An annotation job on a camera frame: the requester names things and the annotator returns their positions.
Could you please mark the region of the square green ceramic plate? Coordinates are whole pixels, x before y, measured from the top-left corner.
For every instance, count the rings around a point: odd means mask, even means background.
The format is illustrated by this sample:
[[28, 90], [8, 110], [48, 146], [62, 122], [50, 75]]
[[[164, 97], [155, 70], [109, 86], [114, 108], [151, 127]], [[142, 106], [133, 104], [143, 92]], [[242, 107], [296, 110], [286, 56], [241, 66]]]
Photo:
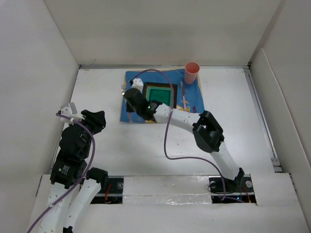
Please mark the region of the square green ceramic plate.
[[169, 83], [153, 83], [145, 82], [143, 86], [143, 95], [148, 101], [159, 101], [167, 106], [173, 105], [173, 108], [177, 106], [177, 92], [178, 85], [172, 84], [173, 89]]

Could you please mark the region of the knife with pink handle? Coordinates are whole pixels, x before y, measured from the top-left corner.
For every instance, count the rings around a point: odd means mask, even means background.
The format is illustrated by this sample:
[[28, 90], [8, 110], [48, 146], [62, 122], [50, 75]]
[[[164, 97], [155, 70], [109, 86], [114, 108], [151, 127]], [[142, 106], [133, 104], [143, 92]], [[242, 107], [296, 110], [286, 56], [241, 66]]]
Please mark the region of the knife with pink handle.
[[182, 90], [183, 109], [184, 109], [185, 112], [189, 113], [190, 110], [187, 107], [186, 96], [185, 96], [185, 88], [184, 88], [183, 82], [181, 81], [180, 83], [181, 83], [181, 90]]

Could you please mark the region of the blue Pikachu placemat cloth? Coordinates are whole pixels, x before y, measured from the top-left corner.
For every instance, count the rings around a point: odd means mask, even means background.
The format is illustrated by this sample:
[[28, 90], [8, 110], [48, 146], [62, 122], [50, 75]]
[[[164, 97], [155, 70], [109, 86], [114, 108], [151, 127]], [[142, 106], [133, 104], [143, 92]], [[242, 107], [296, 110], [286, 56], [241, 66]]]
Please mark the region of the blue Pikachu placemat cloth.
[[[196, 78], [194, 83], [186, 84], [184, 81], [184, 71], [184, 69], [172, 69], [163, 71], [163, 73], [165, 73], [166, 76], [170, 79], [172, 84], [178, 85], [177, 106], [175, 109], [181, 111], [183, 110], [182, 90], [180, 83], [182, 81], [185, 88], [187, 107], [190, 110], [190, 113], [202, 113], [205, 110], [205, 107], [198, 78]], [[139, 78], [142, 79], [143, 83], [169, 83], [167, 78], [155, 71], [147, 71], [141, 74]]]

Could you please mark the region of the orange plastic cup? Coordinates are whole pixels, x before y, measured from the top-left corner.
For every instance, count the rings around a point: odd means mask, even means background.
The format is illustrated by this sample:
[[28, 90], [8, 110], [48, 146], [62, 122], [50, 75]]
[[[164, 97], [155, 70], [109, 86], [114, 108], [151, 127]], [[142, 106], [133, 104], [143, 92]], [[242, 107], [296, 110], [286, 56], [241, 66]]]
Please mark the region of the orange plastic cup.
[[200, 71], [200, 66], [196, 62], [188, 62], [185, 65], [184, 71], [184, 81], [186, 84], [192, 84], [195, 82], [198, 73]]

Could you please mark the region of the fork with pink handle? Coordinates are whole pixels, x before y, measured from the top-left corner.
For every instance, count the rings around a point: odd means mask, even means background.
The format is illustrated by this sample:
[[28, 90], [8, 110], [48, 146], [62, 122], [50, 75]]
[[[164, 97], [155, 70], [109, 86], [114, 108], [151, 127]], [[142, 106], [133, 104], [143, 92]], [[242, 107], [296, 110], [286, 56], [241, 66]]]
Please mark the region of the fork with pink handle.
[[132, 114], [131, 112], [128, 112], [127, 110], [127, 101], [124, 98], [125, 91], [127, 90], [127, 84], [121, 85], [121, 95], [122, 95], [122, 105], [121, 105], [121, 116], [120, 116], [120, 122], [123, 123], [130, 123], [132, 124]]

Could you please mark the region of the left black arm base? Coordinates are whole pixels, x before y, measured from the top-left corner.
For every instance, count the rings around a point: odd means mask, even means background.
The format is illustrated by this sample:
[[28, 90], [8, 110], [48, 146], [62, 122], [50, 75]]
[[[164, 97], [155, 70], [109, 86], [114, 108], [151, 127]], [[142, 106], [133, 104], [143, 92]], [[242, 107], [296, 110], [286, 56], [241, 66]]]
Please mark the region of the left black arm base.
[[91, 204], [122, 204], [124, 177], [109, 177], [108, 185], [93, 198]]

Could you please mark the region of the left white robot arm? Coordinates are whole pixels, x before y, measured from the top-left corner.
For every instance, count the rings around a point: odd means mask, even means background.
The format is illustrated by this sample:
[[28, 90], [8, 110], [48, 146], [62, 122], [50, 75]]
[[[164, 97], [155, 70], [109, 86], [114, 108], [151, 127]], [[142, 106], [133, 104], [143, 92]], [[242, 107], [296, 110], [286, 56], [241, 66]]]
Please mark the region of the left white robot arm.
[[40, 233], [74, 233], [78, 223], [99, 192], [108, 188], [108, 173], [91, 167], [94, 135], [106, 127], [104, 111], [77, 113], [63, 107], [56, 113], [68, 124], [61, 135], [59, 153], [52, 167], [46, 210], [38, 217]]

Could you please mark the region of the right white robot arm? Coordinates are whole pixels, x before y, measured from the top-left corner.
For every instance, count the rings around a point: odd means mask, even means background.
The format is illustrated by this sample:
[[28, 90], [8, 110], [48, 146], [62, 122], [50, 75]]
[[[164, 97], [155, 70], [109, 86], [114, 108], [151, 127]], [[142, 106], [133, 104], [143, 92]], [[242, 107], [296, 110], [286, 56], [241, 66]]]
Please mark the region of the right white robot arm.
[[236, 191], [242, 186], [244, 171], [228, 151], [224, 131], [211, 112], [203, 111], [199, 114], [172, 109], [159, 101], [148, 101], [135, 88], [126, 90], [123, 97], [132, 110], [144, 120], [168, 123], [192, 133], [198, 148], [209, 153], [219, 166], [225, 178], [226, 188]]

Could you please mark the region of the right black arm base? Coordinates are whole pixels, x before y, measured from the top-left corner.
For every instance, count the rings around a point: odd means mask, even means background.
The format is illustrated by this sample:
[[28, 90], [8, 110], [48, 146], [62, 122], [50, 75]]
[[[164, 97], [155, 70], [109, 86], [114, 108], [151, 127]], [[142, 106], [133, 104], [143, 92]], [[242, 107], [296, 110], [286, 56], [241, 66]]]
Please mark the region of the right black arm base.
[[230, 187], [226, 181], [225, 189], [220, 176], [209, 176], [207, 190], [211, 193], [212, 204], [257, 203], [250, 175], [245, 175], [238, 187]]

